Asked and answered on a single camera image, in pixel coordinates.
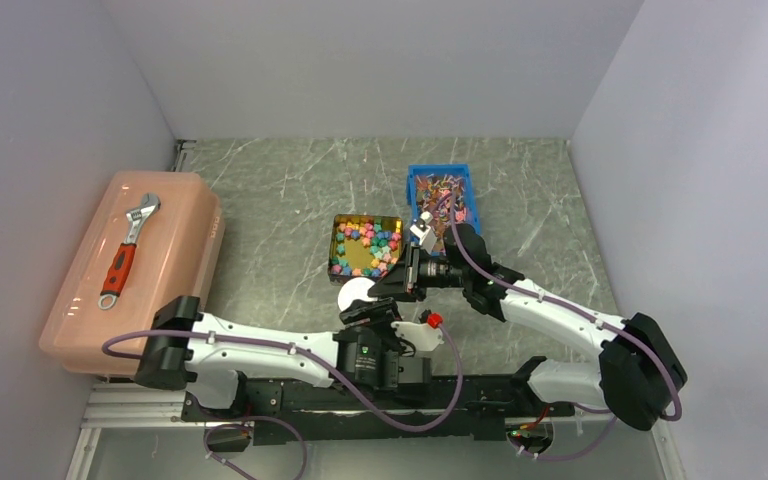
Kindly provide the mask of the round white jar lid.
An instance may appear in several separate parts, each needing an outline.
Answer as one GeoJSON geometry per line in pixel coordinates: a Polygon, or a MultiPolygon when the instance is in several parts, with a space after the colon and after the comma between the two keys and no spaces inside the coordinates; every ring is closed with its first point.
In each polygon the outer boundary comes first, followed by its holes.
{"type": "Polygon", "coordinates": [[[340,312],[348,310],[355,301],[376,302],[376,296],[370,295],[370,289],[375,282],[366,277],[355,277],[342,285],[337,296],[337,305],[340,312]]]}

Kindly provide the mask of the tin of star candies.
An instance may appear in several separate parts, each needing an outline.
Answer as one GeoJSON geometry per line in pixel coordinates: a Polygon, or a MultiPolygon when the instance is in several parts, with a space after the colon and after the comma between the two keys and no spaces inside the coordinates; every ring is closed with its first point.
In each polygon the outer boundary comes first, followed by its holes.
{"type": "Polygon", "coordinates": [[[342,285],[354,278],[377,280],[389,273],[405,247],[404,222],[395,216],[338,214],[332,222],[328,277],[342,285]]]}

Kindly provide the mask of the blue bin of lollipops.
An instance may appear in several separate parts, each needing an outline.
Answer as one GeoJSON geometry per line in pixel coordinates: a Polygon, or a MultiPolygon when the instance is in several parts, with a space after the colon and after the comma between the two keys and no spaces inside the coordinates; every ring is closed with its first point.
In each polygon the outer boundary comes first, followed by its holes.
{"type": "Polygon", "coordinates": [[[411,218],[415,220],[424,212],[432,215],[430,226],[437,242],[431,254],[435,256],[445,252],[442,237],[451,222],[448,200],[445,199],[448,194],[454,195],[455,222],[466,222],[480,233],[481,222],[468,165],[412,164],[408,167],[406,199],[411,218]]]}

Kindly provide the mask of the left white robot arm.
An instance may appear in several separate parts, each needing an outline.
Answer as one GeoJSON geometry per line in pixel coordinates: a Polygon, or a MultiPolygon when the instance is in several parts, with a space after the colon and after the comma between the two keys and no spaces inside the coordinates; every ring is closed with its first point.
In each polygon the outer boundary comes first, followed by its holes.
{"type": "Polygon", "coordinates": [[[194,296],[179,296],[155,314],[135,381],[186,390],[218,417],[247,406],[247,378],[292,379],[313,388],[354,387],[413,400],[431,381],[430,355],[444,342],[441,321],[401,320],[390,300],[357,302],[337,332],[252,327],[204,313],[194,296]]]}

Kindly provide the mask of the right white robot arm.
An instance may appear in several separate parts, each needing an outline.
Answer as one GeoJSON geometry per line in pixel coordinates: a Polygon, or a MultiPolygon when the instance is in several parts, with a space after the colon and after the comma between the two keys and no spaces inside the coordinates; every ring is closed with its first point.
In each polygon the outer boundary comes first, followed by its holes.
{"type": "Polygon", "coordinates": [[[445,253],[412,244],[369,288],[375,299],[418,302],[428,289],[458,288],[469,306],[503,323],[528,327],[582,354],[583,362],[533,356],[510,378],[517,411],[534,415],[555,403],[606,411],[640,431],[683,414],[687,373],[658,323],[600,313],[548,292],[489,255],[469,224],[446,229],[445,253]]]}

